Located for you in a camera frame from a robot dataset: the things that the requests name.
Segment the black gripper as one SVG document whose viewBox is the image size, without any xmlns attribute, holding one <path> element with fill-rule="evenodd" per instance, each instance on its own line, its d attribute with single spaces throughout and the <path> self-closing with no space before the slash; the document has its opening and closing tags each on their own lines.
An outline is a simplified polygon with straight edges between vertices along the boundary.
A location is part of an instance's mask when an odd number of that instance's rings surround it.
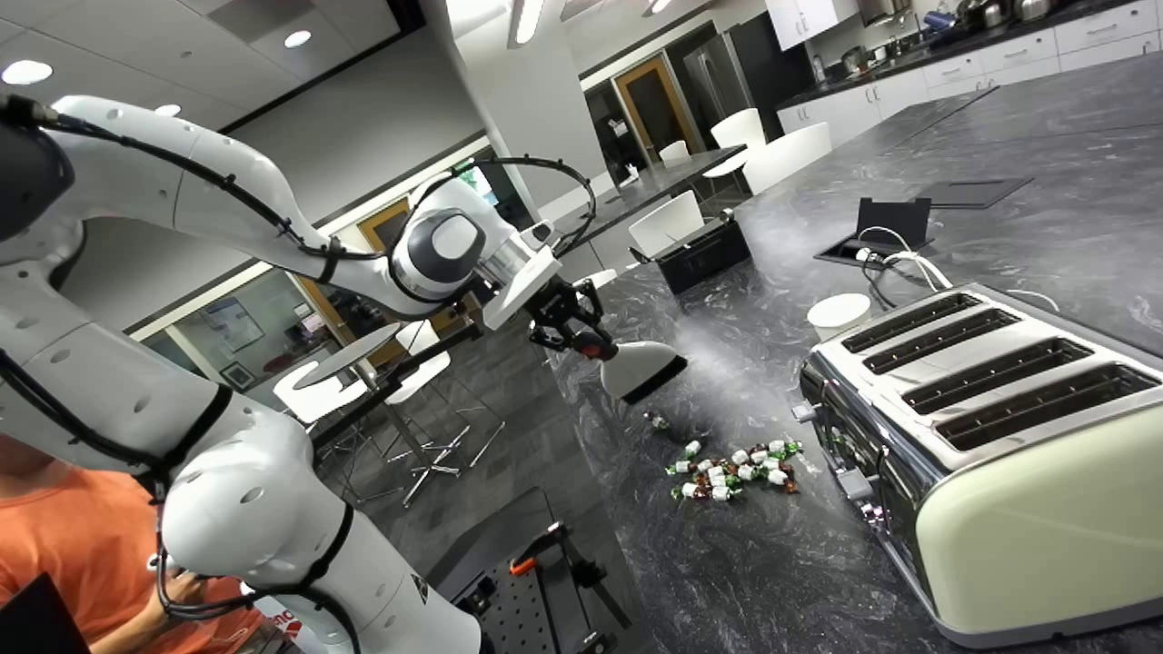
<svg viewBox="0 0 1163 654">
<path fill-rule="evenodd" d="M 552 280 L 530 303 L 530 338 L 543 350 L 573 350 L 585 361 L 615 361 L 619 345 L 611 345 L 598 330 L 598 293 L 591 284 L 564 284 Z"/>
</svg>

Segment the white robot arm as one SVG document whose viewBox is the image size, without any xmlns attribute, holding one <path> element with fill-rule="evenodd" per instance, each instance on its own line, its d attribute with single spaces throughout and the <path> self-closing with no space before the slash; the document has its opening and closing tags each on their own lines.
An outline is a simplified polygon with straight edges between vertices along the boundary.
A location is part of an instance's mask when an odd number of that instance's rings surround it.
<svg viewBox="0 0 1163 654">
<path fill-rule="evenodd" d="M 243 353 L 272 330 L 210 303 L 224 370 L 204 376 L 63 292 L 98 221 L 237 247 L 283 276 L 359 293 L 398 318 L 491 284 L 501 326 L 560 286 L 560 258 L 445 179 L 390 252 L 318 234 L 253 146 L 117 98 L 12 95 L 0 121 L 3 433 L 79 469 L 141 478 L 152 539 L 176 571 L 237 579 L 305 624 L 307 654 L 478 654 L 482 624 L 439 596 L 375 521 L 312 473 L 305 425 L 245 397 Z"/>
</svg>

